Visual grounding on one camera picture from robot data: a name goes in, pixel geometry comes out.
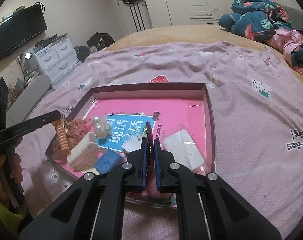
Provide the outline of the left hand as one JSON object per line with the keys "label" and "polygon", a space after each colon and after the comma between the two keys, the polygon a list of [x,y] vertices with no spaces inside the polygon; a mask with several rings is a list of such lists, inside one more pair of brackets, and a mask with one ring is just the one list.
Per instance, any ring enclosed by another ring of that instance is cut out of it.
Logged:
{"label": "left hand", "polygon": [[5,154],[6,156],[4,163],[0,167],[0,181],[13,207],[18,207],[25,201],[21,184],[16,182],[13,176],[15,147],[21,140],[22,137],[19,135],[8,138],[0,135],[0,154]]}

